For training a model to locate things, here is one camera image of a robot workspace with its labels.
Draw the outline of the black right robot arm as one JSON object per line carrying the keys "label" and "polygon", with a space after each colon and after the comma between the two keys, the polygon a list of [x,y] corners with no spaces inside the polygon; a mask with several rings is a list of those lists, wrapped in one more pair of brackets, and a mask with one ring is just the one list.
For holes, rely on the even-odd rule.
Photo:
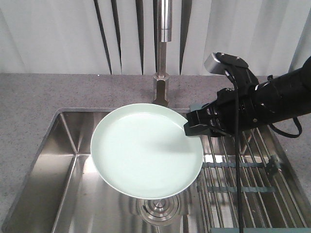
{"label": "black right robot arm", "polygon": [[264,83],[237,56],[212,53],[205,67],[212,74],[227,76],[234,87],[219,90],[215,101],[187,113],[187,136],[234,136],[311,112],[310,59],[301,68]]}

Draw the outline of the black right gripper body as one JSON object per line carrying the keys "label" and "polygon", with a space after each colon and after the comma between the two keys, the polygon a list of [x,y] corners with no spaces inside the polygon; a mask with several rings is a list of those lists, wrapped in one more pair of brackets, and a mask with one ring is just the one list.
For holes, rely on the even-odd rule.
{"label": "black right gripper body", "polygon": [[232,136],[236,128],[241,132],[258,124],[251,99],[258,85],[257,77],[247,67],[227,66],[224,72],[234,89],[221,89],[217,92],[217,99],[207,105],[208,133],[213,137]]}

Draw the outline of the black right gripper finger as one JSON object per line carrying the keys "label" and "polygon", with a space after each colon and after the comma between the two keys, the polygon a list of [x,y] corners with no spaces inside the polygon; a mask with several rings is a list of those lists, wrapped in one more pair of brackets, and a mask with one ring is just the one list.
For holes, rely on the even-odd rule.
{"label": "black right gripper finger", "polygon": [[211,115],[207,112],[206,108],[191,111],[186,116],[190,127],[209,125],[211,120]]}
{"label": "black right gripper finger", "polygon": [[197,125],[191,127],[190,124],[186,123],[184,124],[184,131],[186,136],[211,136],[210,128],[205,125]]}

